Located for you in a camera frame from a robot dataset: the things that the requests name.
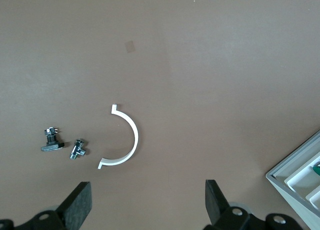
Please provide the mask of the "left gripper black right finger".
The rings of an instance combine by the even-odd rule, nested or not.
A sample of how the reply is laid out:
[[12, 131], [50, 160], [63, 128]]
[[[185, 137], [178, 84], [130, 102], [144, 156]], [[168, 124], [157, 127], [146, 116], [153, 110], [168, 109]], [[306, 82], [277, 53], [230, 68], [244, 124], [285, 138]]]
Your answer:
[[205, 185], [205, 207], [211, 224], [204, 229], [247, 229], [248, 212], [239, 206], [230, 206], [215, 180], [206, 180]]

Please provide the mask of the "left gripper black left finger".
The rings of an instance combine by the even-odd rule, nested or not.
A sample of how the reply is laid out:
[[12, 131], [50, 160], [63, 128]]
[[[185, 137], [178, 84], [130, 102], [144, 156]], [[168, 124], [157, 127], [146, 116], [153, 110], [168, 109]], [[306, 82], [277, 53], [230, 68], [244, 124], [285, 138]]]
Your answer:
[[17, 229], [80, 229], [92, 209], [90, 182], [81, 182], [57, 207], [35, 215]]

